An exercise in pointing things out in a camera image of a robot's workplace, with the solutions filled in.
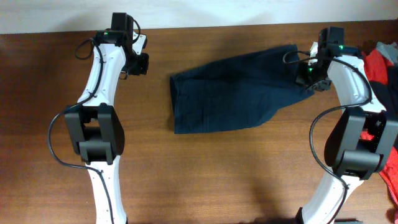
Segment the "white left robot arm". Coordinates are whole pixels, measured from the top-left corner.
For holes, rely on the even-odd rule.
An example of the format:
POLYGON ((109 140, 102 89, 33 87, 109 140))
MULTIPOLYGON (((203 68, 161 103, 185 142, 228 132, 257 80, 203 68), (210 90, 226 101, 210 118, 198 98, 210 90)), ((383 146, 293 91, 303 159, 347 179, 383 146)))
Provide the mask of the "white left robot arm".
POLYGON ((114 109, 120 74, 144 75, 149 55, 144 53, 146 35, 125 12, 112 15, 111 27, 90 39, 93 64, 85 90, 77 104, 64 113, 81 169, 91 179, 97 223, 127 224, 119 182, 119 163, 125 135, 114 109))

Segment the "dark blue shirt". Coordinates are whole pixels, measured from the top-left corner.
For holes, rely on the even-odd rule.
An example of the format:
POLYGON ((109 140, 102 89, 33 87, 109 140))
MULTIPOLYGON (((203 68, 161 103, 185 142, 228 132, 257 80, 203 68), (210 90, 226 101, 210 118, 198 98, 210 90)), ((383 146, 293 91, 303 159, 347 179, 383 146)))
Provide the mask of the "dark blue shirt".
POLYGON ((296 45, 283 45, 238 55, 170 77, 176 134, 213 133, 253 128, 279 109, 299 103, 314 92, 296 83, 296 45))

